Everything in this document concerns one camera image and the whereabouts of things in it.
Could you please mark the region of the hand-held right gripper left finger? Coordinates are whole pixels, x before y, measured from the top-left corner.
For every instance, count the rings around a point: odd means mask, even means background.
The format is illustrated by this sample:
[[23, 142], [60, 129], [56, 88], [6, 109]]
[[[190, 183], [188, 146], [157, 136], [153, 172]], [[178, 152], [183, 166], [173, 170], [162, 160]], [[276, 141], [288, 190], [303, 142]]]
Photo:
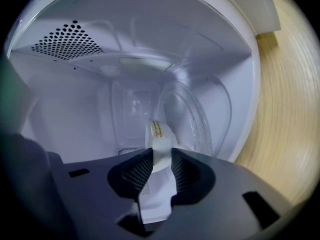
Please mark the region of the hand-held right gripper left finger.
[[138, 203], [153, 169], [152, 149], [75, 163], [51, 152], [49, 162], [76, 240], [142, 240], [152, 234]]

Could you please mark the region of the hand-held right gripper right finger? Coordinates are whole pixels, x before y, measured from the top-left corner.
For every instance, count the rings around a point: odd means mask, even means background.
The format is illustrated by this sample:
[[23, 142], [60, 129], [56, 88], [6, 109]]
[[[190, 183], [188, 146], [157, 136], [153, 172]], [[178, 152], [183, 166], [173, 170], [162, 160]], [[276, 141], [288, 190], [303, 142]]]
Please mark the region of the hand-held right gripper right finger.
[[174, 148], [172, 213], [149, 240], [274, 240], [295, 208], [248, 169]]

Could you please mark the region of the clear glass turntable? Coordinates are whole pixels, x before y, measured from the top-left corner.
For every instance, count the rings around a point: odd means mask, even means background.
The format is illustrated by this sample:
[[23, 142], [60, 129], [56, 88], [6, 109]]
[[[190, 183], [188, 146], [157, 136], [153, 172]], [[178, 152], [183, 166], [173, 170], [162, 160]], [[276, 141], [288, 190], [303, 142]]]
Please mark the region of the clear glass turntable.
[[194, 93], [182, 82], [163, 86], [157, 107], [157, 118], [173, 132], [175, 148], [217, 157], [226, 137], [228, 123], [213, 143], [209, 117]]

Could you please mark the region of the light wooden table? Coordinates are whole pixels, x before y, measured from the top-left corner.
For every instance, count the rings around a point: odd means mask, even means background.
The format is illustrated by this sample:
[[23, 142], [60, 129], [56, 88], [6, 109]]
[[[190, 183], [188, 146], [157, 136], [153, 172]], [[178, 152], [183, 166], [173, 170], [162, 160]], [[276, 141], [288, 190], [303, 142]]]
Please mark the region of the light wooden table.
[[293, 0], [273, 0], [281, 29], [257, 37], [256, 117], [236, 162], [297, 205], [320, 179], [320, 40]]

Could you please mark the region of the white microwave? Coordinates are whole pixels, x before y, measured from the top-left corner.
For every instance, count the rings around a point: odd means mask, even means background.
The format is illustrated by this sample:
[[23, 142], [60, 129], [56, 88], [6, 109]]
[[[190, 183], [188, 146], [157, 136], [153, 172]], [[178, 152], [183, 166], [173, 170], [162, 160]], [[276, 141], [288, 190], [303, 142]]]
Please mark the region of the white microwave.
[[30, 0], [4, 43], [0, 124], [65, 163], [112, 157], [145, 146], [179, 81], [214, 144], [229, 124], [216, 158], [234, 162], [259, 100], [256, 37], [280, 28], [273, 0]]

